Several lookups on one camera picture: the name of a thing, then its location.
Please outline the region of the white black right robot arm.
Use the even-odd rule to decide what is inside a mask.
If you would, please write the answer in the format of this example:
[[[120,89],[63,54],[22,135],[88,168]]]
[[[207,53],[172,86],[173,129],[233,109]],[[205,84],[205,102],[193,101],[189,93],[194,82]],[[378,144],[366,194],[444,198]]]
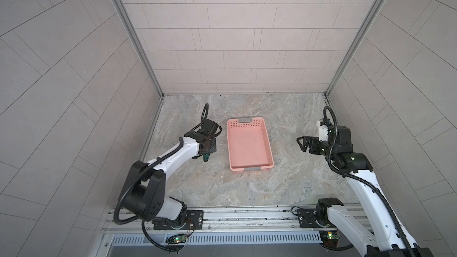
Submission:
[[[354,247],[363,257],[430,257],[432,251],[421,247],[404,225],[379,186],[371,163],[363,153],[353,151],[349,128],[337,124],[330,106],[323,109],[318,121],[319,136],[302,136],[296,141],[302,152],[324,156],[329,168],[349,183],[370,222],[367,230],[337,198],[321,198],[312,213],[300,207],[291,212],[301,223],[321,228],[334,227],[350,241],[344,247],[331,247],[343,251]]]

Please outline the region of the green black screwdriver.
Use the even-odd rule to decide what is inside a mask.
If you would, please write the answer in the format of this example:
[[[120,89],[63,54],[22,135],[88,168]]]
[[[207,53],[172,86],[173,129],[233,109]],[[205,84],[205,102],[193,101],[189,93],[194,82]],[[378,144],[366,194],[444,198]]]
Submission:
[[[203,161],[207,163],[209,161],[210,153],[203,154]]]

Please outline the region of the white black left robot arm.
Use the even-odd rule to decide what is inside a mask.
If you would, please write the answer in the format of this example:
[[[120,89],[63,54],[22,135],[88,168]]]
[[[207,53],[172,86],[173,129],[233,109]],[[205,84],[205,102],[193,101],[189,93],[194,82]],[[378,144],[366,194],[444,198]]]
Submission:
[[[187,205],[165,197],[166,180],[190,159],[202,157],[206,163],[217,152],[217,137],[222,127],[208,119],[208,113],[206,103],[200,123],[179,137],[175,147],[156,159],[147,163],[137,161],[130,167],[113,214],[116,224],[142,220],[158,221],[174,228],[184,226],[188,220]]]

